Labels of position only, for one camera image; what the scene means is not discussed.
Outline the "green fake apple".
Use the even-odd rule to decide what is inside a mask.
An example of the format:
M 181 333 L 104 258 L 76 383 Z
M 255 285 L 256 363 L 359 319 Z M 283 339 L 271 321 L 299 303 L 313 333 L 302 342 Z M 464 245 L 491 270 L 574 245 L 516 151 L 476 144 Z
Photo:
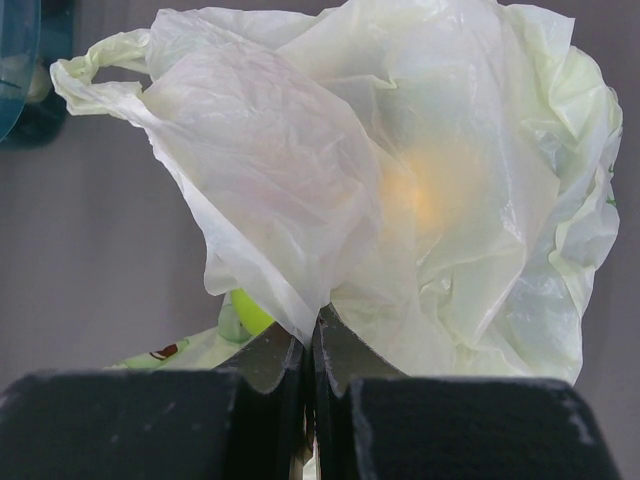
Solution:
M 275 322 L 244 290 L 233 290 L 230 298 L 240 323 L 252 336 L 261 334 Z

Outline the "yellow fake mango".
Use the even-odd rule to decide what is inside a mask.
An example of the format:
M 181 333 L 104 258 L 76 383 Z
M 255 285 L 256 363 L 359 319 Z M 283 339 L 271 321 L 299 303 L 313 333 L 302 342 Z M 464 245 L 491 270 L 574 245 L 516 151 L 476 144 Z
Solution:
M 416 235 L 431 242 L 470 215 L 485 187 L 484 155 L 471 141 L 426 140 L 392 160 L 381 193 L 407 210 Z

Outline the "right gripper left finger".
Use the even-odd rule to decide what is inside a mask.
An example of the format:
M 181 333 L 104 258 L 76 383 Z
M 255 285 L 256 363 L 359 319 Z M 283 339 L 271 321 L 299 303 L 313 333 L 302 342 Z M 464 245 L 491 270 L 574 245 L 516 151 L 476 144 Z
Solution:
M 272 326 L 213 369 L 28 375 L 1 397 L 1 475 L 299 475 L 303 361 L 302 344 Z

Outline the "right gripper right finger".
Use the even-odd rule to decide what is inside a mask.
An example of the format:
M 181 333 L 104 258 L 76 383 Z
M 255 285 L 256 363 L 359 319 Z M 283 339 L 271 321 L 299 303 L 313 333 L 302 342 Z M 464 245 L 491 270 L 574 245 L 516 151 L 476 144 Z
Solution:
M 311 353 L 321 479 L 616 479 L 588 405 L 566 382 L 411 377 L 332 306 Z

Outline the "light green plastic bag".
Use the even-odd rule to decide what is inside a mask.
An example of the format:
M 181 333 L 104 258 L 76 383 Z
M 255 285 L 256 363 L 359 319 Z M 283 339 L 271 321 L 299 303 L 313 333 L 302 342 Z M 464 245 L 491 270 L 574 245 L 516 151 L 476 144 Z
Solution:
M 495 1 L 349 1 L 316 16 L 160 10 L 51 66 L 76 116 L 142 129 L 206 244 L 309 342 L 321 308 L 416 376 L 574 382 L 616 239 L 623 112 L 574 22 Z M 433 242 L 381 193 L 426 140 L 476 143 L 485 187 Z

